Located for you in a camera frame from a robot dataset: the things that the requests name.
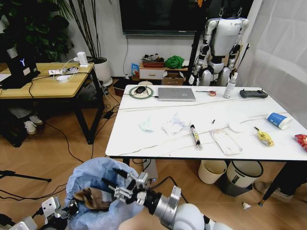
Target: white table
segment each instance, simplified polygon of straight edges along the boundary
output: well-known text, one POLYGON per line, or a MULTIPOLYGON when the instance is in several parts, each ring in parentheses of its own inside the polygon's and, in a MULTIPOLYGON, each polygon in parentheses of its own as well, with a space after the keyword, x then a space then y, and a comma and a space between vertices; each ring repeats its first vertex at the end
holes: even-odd
MULTIPOLYGON (((128 85, 125 93, 136 85, 128 85)), ((291 125, 280 130, 265 118, 269 112, 276 112, 292 117, 271 97, 242 98, 235 87, 230 99, 225 99, 225 87, 195 86, 150 86, 154 96, 158 95, 159 87, 192 88, 195 102, 162 102, 157 98, 138 100, 124 95, 120 104, 113 130, 107 145, 106 155, 112 158, 165 158, 165 159, 238 159, 262 161, 307 161, 307 152, 295 141, 294 135, 307 134, 307 130, 294 118, 291 125), (210 97, 206 92, 215 90, 217 95, 210 97), (189 117, 194 124, 201 140, 203 150, 196 150, 195 140, 190 127, 169 136, 162 125, 180 114, 189 117), (143 131, 139 123, 151 116, 156 130, 143 131), (245 125, 242 133, 233 132, 228 124, 239 119, 245 125), (254 127, 270 134, 275 145, 267 147, 257 137, 254 127), (209 133, 210 130, 223 128, 242 147, 238 155, 226 156, 209 133)), ((245 87, 245 90, 259 88, 245 87)))

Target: floor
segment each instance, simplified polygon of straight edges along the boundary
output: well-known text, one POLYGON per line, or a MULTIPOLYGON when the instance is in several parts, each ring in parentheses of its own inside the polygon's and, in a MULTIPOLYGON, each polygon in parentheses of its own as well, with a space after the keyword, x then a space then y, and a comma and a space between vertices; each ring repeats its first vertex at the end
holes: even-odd
MULTIPOLYGON (((84 110, 86 119, 91 121, 94 109, 84 110)), ((108 139, 114 124, 112 118, 97 135, 94 143, 94 158, 103 157, 108 139)), ((66 111, 52 116, 48 122, 63 130, 68 136, 71 152, 78 158, 86 161, 90 159, 92 146, 87 145, 74 113, 66 111)), ((290 203, 282 203, 275 198, 270 198, 259 207, 257 202, 262 195, 252 190, 236 198, 224 195, 215 185, 201 182, 197 172, 200 161, 196 160, 157 160, 159 180, 171 175, 190 203, 195 204, 203 214, 216 221, 223 222, 235 230, 305 230, 307 226, 307 203, 300 199, 307 194, 307 186, 298 189, 295 198, 290 203), (241 202, 252 205, 244 210, 241 202)), ((282 167, 282 163, 263 162, 264 174, 260 180, 270 181, 282 167)), ((24 178, 6 177, 0 180, 0 189, 26 197, 37 197, 53 192, 61 184, 67 182, 73 169, 79 165, 67 151, 65 138, 57 130, 49 126, 41 127, 38 133, 31 137, 29 142, 24 142, 20 148, 13 148, 5 139, 0 137, 0 169, 13 170, 20 174, 35 175, 52 178, 46 183, 24 178)), ((131 163, 137 171, 142 167, 131 163)), ((171 181, 164 183, 158 191, 168 196, 173 184, 171 181)), ((59 197, 63 202, 65 191, 59 197)), ((0 199, 0 213, 10 216, 14 221, 19 221, 26 216, 31 216, 40 207, 39 200, 15 201, 0 199)), ((42 216, 35 217, 39 226, 43 224, 42 216)), ((143 211, 132 219, 121 224, 121 230, 149 230, 165 229, 156 217, 151 216, 148 210, 143 211)))

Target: white tissue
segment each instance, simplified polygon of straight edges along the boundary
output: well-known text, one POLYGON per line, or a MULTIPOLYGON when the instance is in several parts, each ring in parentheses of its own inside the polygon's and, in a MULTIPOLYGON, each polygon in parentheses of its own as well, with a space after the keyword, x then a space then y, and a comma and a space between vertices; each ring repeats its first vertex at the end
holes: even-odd
POLYGON ((152 131, 154 132, 152 117, 149 116, 145 120, 139 123, 139 126, 144 131, 152 131))
POLYGON ((242 206, 244 209, 248 209, 251 207, 251 205, 249 205, 248 203, 242 202, 242 206))
POLYGON ((165 130, 165 132, 168 135, 173 135, 175 133, 180 132, 180 130, 184 127, 184 126, 188 126, 190 122, 184 121, 184 119, 182 119, 181 117, 179 117, 178 114, 175 114, 173 116, 173 118, 169 121, 167 121, 166 123, 164 123, 164 125, 162 126, 162 128, 165 130))

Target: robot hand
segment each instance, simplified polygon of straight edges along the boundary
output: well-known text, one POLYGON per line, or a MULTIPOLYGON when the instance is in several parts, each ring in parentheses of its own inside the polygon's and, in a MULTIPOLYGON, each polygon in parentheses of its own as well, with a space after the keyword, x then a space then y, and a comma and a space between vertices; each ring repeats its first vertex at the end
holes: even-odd
POLYGON ((171 230, 232 230, 222 223, 217 223, 205 215, 193 204, 178 206, 181 189, 173 187, 170 197, 149 188, 148 174, 142 172, 138 177, 123 170, 113 169, 129 181, 127 188, 102 179, 114 192, 117 199, 130 204, 136 201, 148 208, 150 214, 159 218, 161 224, 171 230))

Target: blue cup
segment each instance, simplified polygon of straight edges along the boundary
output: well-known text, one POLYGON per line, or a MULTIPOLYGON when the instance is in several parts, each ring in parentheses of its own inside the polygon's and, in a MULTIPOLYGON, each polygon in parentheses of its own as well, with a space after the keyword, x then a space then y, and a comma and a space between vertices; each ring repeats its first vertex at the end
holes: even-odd
POLYGON ((278 128, 285 129, 291 123, 292 118, 277 113, 269 113, 269 115, 267 116, 267 120, 272 124, 276 125, 278 128))

